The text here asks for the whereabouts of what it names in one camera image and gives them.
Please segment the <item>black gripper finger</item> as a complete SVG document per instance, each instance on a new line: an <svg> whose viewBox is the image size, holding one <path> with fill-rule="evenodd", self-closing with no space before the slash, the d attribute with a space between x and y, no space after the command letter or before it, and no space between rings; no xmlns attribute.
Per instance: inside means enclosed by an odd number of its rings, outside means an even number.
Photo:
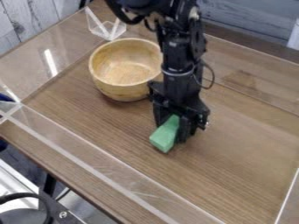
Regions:
<svg viewBox="0 0 299 224"><path fill-rule="evenodd" d="M193 135L197 129L196 115L188 113L180 116L179 130L177 130L177 142L184 143L189 136Z"/></svg>
<svg viewBox="0 0 299 224"><path fill-rule="evenodd" d="M163 101L163 102L153 102L153 119L155 119L155 124L157 127L160 127L167 119L169 118L172 114L171 107L169 107L169 102Z"/></svg>

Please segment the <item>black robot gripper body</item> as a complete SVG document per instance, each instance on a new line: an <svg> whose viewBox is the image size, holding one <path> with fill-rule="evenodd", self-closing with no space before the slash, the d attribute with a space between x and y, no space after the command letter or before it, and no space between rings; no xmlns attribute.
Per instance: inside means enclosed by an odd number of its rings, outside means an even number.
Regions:
<svg viewBox="0 0 299 224"><path fill-rule="evenodd" d="M204 130L211 110L201 101L200 91L203 69L195 67L187 73L163 71L163 81L152 80L147 86L151 102L169 102L172 115L180 116L193 113L196 115L197 129Z"/></svg>

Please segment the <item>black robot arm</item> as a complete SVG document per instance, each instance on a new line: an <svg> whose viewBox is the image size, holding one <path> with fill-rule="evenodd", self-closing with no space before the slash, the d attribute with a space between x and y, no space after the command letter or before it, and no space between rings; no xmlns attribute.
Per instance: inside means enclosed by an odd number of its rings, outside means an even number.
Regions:
<svg viewBox="0 0 299 224"><path fill-rule="evenodd" d="M163 125L179 117L175 141L183 143L204 129L209 108L200 98L203 70L208 68L201 55L207 39L201 27L197 0L104 0L116 17L128 25L144 24L156 34L163 54L160 81L148 82L153 119Z"/></svg>

